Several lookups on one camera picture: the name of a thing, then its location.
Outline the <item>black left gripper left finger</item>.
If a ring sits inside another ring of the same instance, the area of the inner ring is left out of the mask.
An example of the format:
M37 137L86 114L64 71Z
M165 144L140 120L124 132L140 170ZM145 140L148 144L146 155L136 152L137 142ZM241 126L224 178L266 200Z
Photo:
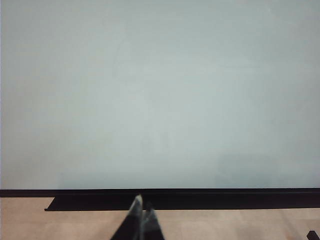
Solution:
M142 217L143 199L139 194L134 198L126 217L111 237L111 240L139 240Z

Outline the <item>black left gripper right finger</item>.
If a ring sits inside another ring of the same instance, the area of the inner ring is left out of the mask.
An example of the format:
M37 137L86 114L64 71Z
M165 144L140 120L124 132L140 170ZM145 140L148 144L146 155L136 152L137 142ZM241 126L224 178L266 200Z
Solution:
M165 240L155 209L147 203L142 218L143 240Z

